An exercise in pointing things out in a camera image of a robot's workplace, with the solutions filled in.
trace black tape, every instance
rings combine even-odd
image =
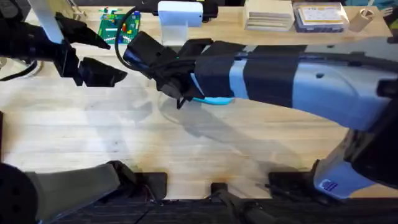
[[[273,53],[270,59],[249,59],[243,70],[244,82],[250,100],[292,107],[294,75],[299,64],[299,53],[306,45],[258,46],[251,54]],[[278,57],[288,53],[291,57]]]
[[[216,41],[202,53],[195,65],[195,77],[206,97],[233,97],[234,94],[229,86],[229,70],[234,62],[234,55],[242,51],[245,45],[231,44]]]

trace green circuit board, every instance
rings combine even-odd
[[[114,44],[116,29],[124,14],[103,14],[99,25],[98,35],[108,44]],[[126,30],[121,30],[119,44],[128,44],[138,34],[141,14],[135,12],[126,20]]]

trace wooden table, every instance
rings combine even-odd
[[[98,28],[99,8],[82,9],[89,15],[89,26]],[[237,9],[222,7],[217,20],[192,35],[246,44],[289,44],[298,35],[232,28],[239,19],[232,16],[238,15]],[[28,21],[37,23],[32,13]],[[217,24],[231,30],[221,35]],[[387,34],[383,26],[376,18],[371,27]],[[144,15],[141,29],[159,38],[156,17]],[[311,39],[325,43],[383,34],[335,35],[339,39],[329,35]],[[297,43],[308,41],[299,38]],[[203,198],[210,184],[219,181],[227,182],[238,196],[267,198],[263,186],[269,171],[309,170],[347,131],[305,112],[249,100],[237,99],[228,106],[191,102],[177,110],[175,100],[157,92],[155,83],[140,73],[124,68],[111,50],[76,47],[80,55],[129,75],[115,88],[77,87],[72,80],[60,78],[51,63],[44,63],[34,78],[0,83],[4,162],[23,170],[54,172],[118,159],[134,170],[167,172],[167,198]],[[398,197],[398,191],[375,185],[353,196]]]

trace black wire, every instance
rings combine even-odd
[[[122,20],[120,21],[119,25],[118,25],[118,29],[116,30],[116,35],[115,35],[115,40],[114,40],[114,50],[116,52],[116,56],[119,59],[119,61],[127,68],[130,68],[131,70],[135,70],[130,64],[128,64],[121,56],[120,56],[120,52],[119,52],[119,36],[120,36],[120,31],[122,29],[123,24],[125,23],[125,21],[128,19],[128,17],[131,16],[131,14],[135,11],[139,11],[138,7],[133,7],[132,9],[130,9],[122,18]]]
[[[145,184],[144,187],[145,187],[145,190],[148,191],[150,197],[152,197],[152,199],[153,199],[155,205],[154,205],[153,207],[148,208],[148,209],[147,209],[147,210],[134,222],[134,224],[138,224],[150,211],[152,211],[153,209],[155,209],[156,206],[163,205],[162,202],[160,202],[160,203],[158,202],[158,200],[156,199],[156,197],[155,197],[155,195],[154,195],[152,189],[150,189],[150,187],[149,187],[147,184]]]
[[[37,67],[37,61],[35,60],[25,70],[15,73],[15,74],[12,74],[12,75],[9,75],[9,76],[6,76],[4,78],[0,78],[0,82],[5,82],[8,80],[12,80],[14,78],[23,77],[23,76],[29,74],[31,71],[33,71],[36,67]]]
[[[148,208],[135,222],[134,224],[138,224],[150,211],[152,211],[153,209],[155,209],[156,205]]]

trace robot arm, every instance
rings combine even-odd
[[[42,2],[41,6],[45,5],[45,1],[32,2]],[[84,58],[79,62],[72,43],[111,48],[84,22],[66,18],[61,13],[56,13],[54,17],[42,8],[39,12],[39,18],[51,15],[40,20],[43,27],[33,26],[16,18],[0,18],[0,27],[4,31],[0,34],[0,56],[53,62],[61,77],[73,78],[78,86],[84,82],[87,86],[113,87],[126,77],[126,72],[92,58]]]
[[[344,199],[375,182],[398,188],[395,174],[387,171],[396,169],[396,152],[388,152],[387,145],[397,145],[392,133],[397,129],[398,63],[359,53],[308,53],[306,48],[199,39],[176,53],[140,32],[123,59],[177,99],[178,108],[194,97],[239,97],[306,111],[351,129],[311,172],[269,174],[271,191],[291,192],[292,182],[300,182],[305,185],[301,196],[321,200]]]

